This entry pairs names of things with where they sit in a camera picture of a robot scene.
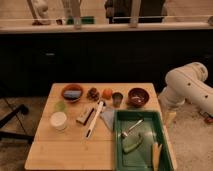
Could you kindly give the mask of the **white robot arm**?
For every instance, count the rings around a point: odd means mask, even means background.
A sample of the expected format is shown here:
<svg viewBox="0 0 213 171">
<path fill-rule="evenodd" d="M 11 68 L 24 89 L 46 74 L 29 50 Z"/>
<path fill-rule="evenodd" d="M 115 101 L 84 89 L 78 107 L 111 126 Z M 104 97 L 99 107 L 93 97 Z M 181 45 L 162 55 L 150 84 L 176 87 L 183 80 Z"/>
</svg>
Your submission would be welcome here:
<svg viewBox="0 0 213 171">
<path fill-rule="evenodd" d="M 177 108 L 188 99 L 213 117 L 213 87 L 205 84 L 207 77 L 208 70 L 200 62 L 170 70 L 165 76 L 166 87 L 158 96 L 161 105 Z"/>
</svg>

